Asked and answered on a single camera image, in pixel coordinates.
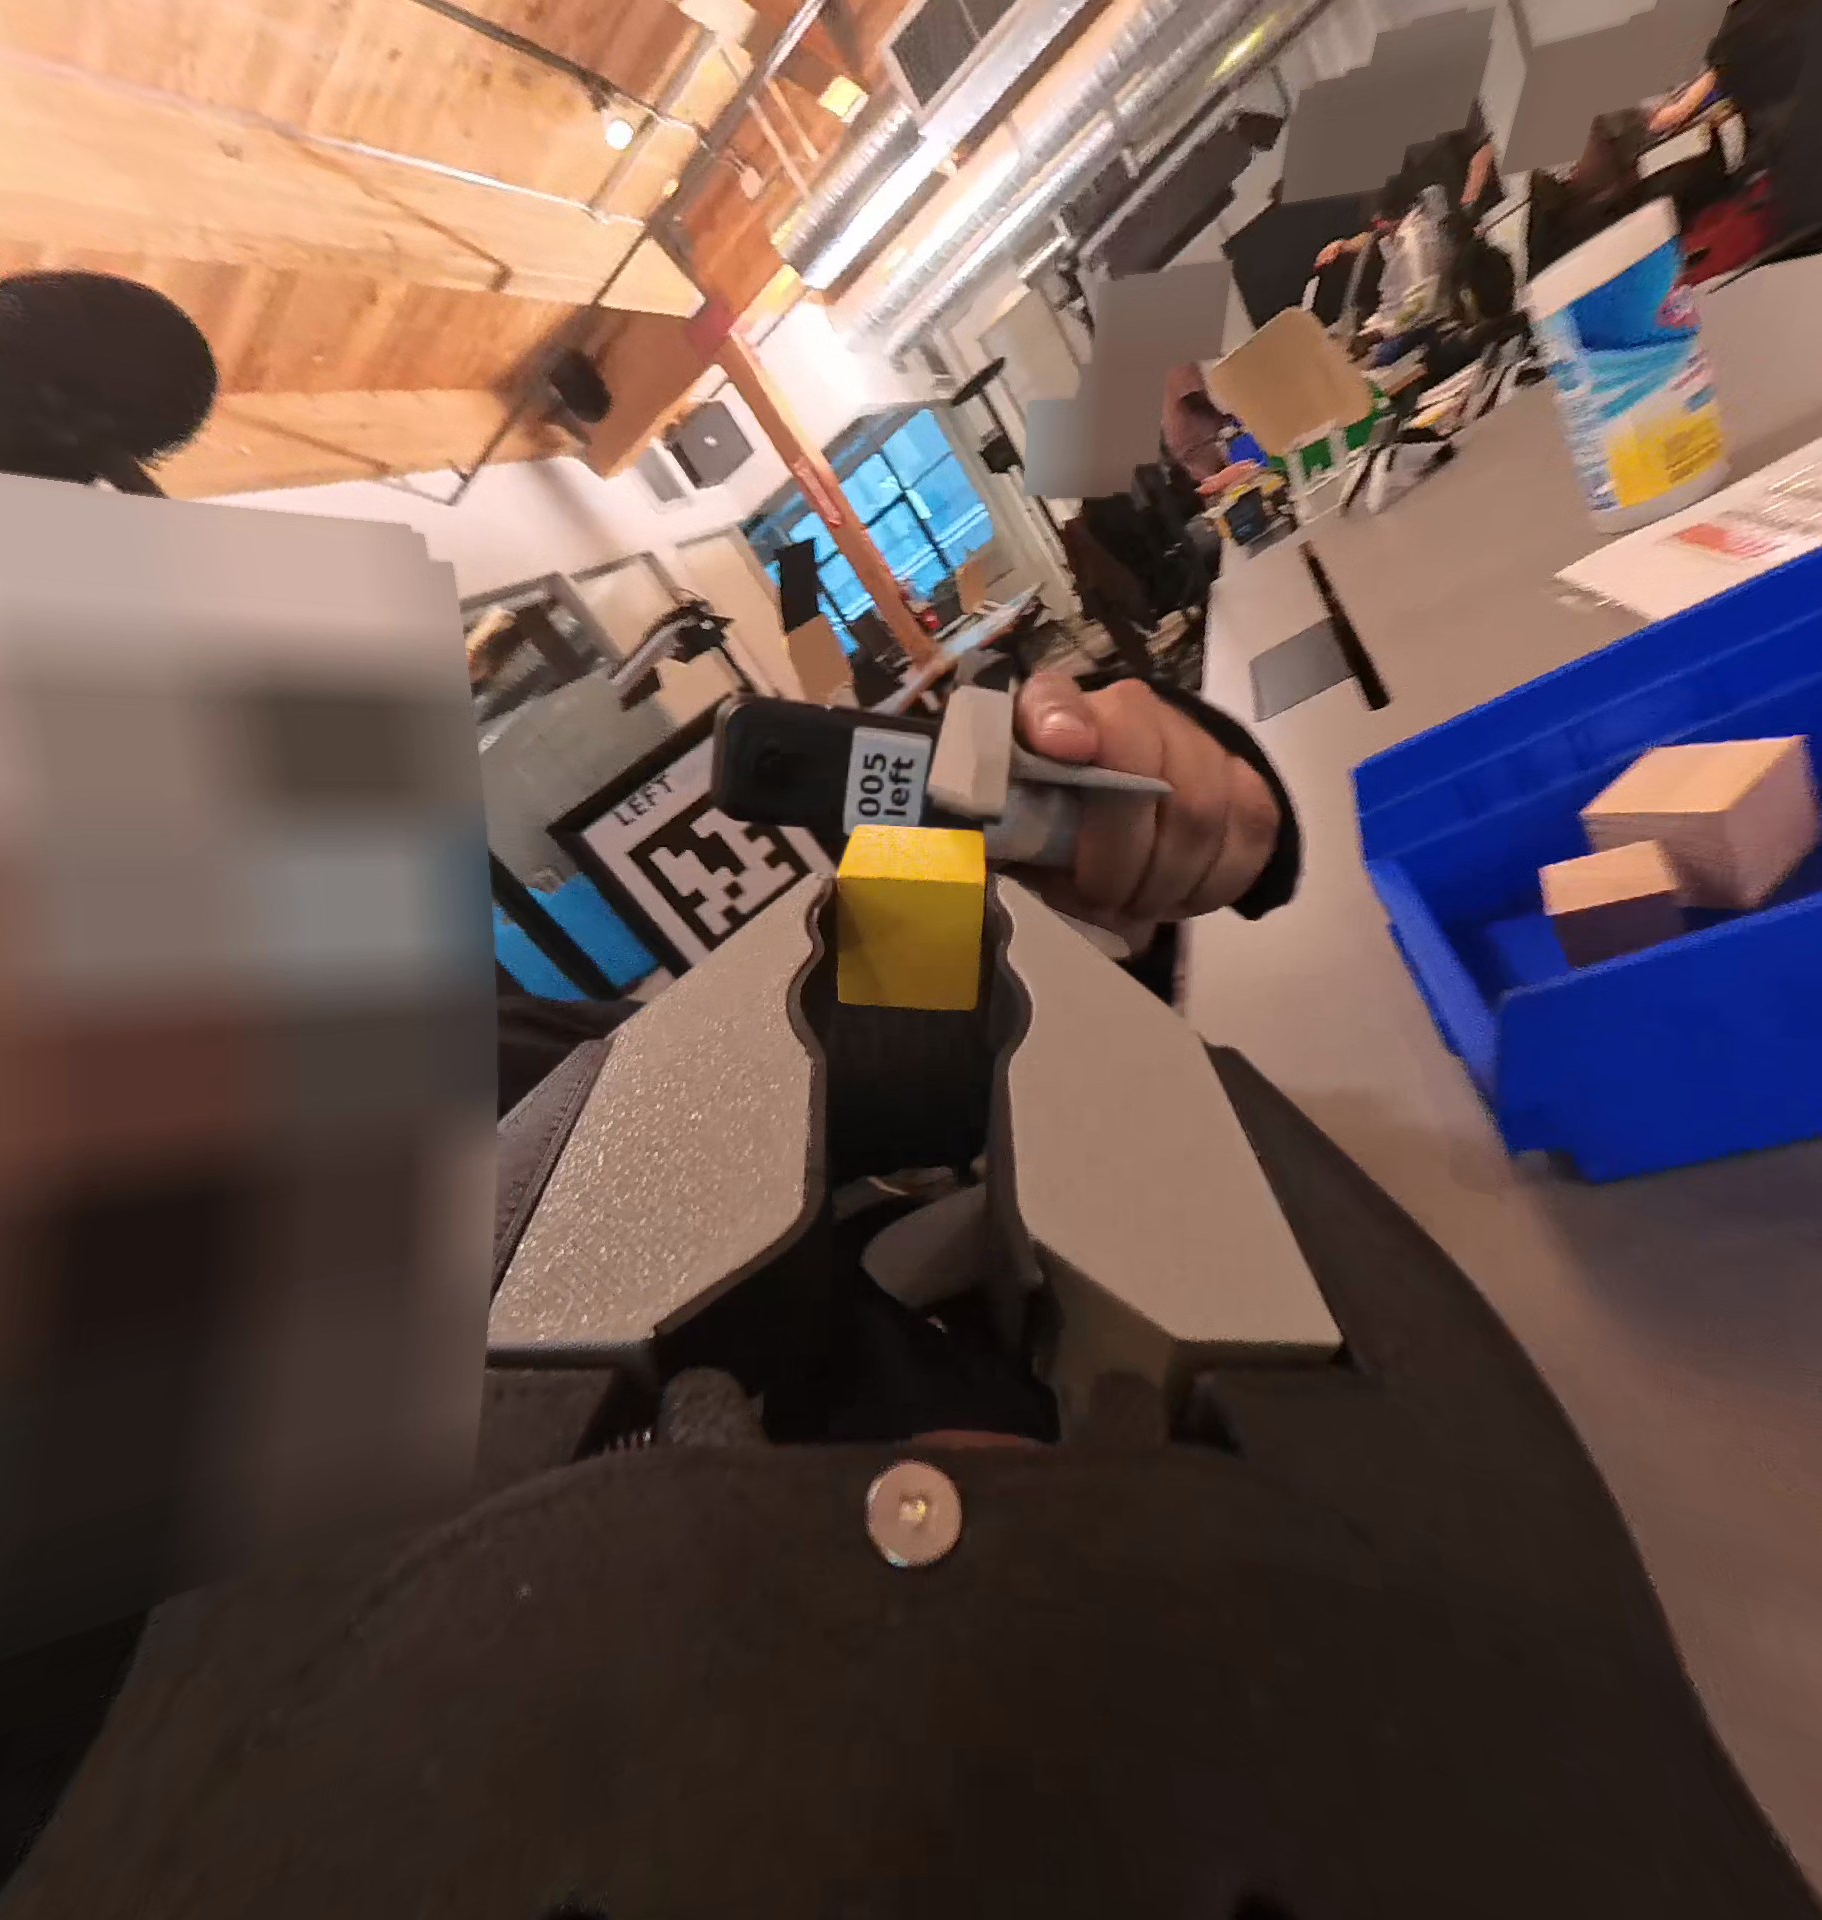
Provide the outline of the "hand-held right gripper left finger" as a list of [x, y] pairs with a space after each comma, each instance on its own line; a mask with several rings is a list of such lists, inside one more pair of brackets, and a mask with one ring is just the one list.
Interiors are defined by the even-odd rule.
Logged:
[[827, 876], [621, 1022], [499, 1261], [494, 1352], [649, 1352], [776, 1271], [827, 1200], [806, 987]]

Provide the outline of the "yellow wooden cube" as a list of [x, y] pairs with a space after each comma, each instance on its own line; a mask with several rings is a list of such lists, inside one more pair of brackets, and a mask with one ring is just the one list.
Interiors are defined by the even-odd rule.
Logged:
[[839, 1004], [974, 1011], [987, 887], [987, 842], [978, 829], [854, 827], [836, 876]]

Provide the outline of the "blue plastic bin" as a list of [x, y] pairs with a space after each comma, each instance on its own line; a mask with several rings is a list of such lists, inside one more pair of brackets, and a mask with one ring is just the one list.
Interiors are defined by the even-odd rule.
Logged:
[[1516, 1153], [1592, 1183], [1822, 1138], [1822, 840], [1749, 914], [1587, 970], [1539, 870], [1640, 752], [1800, 737], [1822, 802], [1822, 546], [1353, 771], [1364, 872]]

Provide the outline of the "medium natural wooden cube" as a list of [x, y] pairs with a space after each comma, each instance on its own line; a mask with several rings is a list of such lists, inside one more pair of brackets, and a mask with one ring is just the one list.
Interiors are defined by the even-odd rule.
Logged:
[[1690, 931], [1684, 883], [1658, 840], [1539, 869], [1544, 916], [1574, 971], [1673, 944]]

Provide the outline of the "large natural wooden cube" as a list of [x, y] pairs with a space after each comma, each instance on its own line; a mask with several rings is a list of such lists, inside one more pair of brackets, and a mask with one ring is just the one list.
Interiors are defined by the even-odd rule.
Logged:
[[1654, 842], [1693, 910], [1753, 912], [1822, 842], [1806, 735], [1654, 749], [1581, 813], [1591, 851]]

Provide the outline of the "grey desk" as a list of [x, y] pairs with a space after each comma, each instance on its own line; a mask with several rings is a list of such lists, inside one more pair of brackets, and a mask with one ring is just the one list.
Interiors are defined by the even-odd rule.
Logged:
[[1258, 724], [1305, 835], [1281, 916], [1202, 920], [1188, 1011], [1477, 1283], [1632, 1526], [1715, 1727], [1822, 1896], [1822, 1141], [1591, 1187], [1510, 1159], [1362, 872], [1351, 771], [1635, 629], [1591, 553], [1549, 389], [1380, 515], [1310, 535], [1390, 690]]

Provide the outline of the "person's left hand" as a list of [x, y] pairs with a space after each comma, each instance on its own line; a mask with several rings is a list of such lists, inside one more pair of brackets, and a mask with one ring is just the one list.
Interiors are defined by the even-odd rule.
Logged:
[[1028, 875], [1045, 901], [1136, 949], [1157, 926], [1250, 902], [1284, 840], [1284, 805], [1253, 760], [1177, 700], [1136, 678], [1079, 690], [1065, 675], [1034, 675], [1016, 724], [1045, 760], [1167, 786], [1150, 800], [1083, 800], [1068, 870]]

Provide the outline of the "tan wooden board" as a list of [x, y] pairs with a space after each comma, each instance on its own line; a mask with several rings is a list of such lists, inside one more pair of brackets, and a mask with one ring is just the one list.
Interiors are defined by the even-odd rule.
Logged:
[[1288, 307], [1230, 355], [1206, 363], [1202, 378], [1212, 404], [1273, 458], [1348, 433], [1378, 404], [1364, 371], [1303, 307]]

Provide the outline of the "black monitor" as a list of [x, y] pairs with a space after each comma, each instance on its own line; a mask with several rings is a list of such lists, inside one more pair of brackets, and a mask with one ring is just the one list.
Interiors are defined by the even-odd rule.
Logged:
[[1322, 271], [1320, 253], [1368, 228], [1372, 196], [1265, 203], [1223, 245], [1253, 330], [1300, 307]]

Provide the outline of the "white ceiling air vent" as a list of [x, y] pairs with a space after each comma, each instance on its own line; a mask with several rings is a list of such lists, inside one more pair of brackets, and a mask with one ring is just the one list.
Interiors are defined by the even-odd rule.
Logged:
[[895, 85], [918, 110], [937, 105], [1020, 10], [1018, 2], [918, 2], [883, 36]]

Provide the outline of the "printed paper sheet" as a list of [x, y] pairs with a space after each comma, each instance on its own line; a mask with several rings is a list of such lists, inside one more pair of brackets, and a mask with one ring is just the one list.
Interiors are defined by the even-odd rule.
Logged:
[[1557, 587], [1639, 622], [1680, 615], [1822, 548], [1822, 440], [1705, 501], [1611, 541]]

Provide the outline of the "person's black hair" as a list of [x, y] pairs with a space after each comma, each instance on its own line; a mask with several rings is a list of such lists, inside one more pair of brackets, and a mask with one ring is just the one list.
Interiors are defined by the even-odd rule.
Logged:
[[221, 393], [205, 330], [151, 285], [89, 271], [0, 280], [0, 472], [163, 497], [154, 465]]

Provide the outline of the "wooden support post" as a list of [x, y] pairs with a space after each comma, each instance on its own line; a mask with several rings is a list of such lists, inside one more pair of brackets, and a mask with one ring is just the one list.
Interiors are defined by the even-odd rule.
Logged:
[[895, 637], [913, 666], [922, 670], [937, 657], [937, 641], [916, 619], [897, 577], [833, 472], [823, 448], [738, 330], [721, 336], [716, 366], [725, 371], [732, 390], [745, 401], [788, 475], [805, 493], [806, 503], [823, 522], [827, 537], [851, 563], [890, 637]]

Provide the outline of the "black wall speaker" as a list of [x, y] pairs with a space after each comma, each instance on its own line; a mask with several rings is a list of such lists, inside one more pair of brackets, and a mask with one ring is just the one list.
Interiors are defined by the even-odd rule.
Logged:
[[694, 405], [660, 445], [692, 491], [728, 485], [754, 454], [753, 440], [721, 396]]

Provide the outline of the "silver ventilation duct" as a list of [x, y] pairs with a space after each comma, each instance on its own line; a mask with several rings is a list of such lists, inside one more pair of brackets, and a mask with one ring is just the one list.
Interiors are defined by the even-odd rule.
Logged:
[[901, 355], [1045, 245], [1104, 168], [1237, 90], [1330, 4], [1015, 4], [950, 85], [875, 94], [776, 232], [851, 346]]

